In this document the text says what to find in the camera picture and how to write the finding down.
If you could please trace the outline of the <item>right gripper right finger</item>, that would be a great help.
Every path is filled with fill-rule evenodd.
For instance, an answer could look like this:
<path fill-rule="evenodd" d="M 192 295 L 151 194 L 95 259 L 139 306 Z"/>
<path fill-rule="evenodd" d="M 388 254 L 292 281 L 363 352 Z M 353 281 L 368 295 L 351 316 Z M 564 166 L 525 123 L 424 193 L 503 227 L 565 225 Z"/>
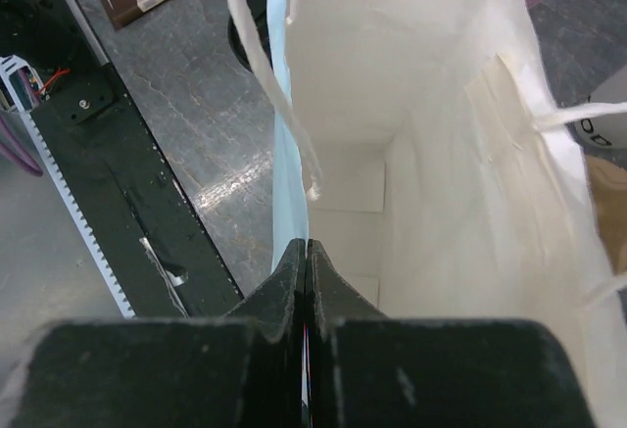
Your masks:
<path fill-rule="evenodd" d="M 392 318 L 308 245 L 315 427 L 591 427 L 554 335 L 525 319 Z"/>

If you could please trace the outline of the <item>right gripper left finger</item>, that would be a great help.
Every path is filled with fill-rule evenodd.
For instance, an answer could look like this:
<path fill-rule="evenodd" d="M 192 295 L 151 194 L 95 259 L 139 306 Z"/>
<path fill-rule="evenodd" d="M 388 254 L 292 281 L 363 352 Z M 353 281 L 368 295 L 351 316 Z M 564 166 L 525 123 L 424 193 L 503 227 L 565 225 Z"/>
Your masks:
<path fill-rule="evenodd" d="M 60 320 L 1 392 L 5 427 L 299 427 L 305 241 L 220 317 Z"/>

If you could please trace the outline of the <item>light blue paper bag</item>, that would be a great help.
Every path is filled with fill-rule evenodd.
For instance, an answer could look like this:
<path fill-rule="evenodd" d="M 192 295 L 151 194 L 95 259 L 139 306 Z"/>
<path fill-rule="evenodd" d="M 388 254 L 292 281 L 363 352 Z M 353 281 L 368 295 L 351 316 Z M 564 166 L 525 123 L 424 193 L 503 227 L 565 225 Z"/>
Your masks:
<path fill-rule="evenodd" d="M 565 347 L 601 427 L 626 423 L 626 324 L 570 121 L 525 0 L 267 0 L 273 253 L 316 238 L 391 316 L 523 317 Z"/>

